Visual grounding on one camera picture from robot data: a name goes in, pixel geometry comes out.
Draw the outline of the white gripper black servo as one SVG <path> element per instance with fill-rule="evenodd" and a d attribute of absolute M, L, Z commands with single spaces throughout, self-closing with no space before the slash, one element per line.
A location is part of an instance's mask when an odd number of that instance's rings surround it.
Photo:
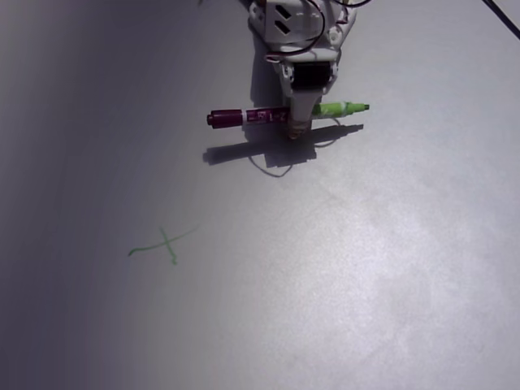
<path fill-rule="evenodd" d="M 311 129 L 312 111 L 336 81 L 341 50 L 328 48 L 287 56 L 278 67 L 279 80 L 289 106 L 287 134 L 296 140 Z"/>

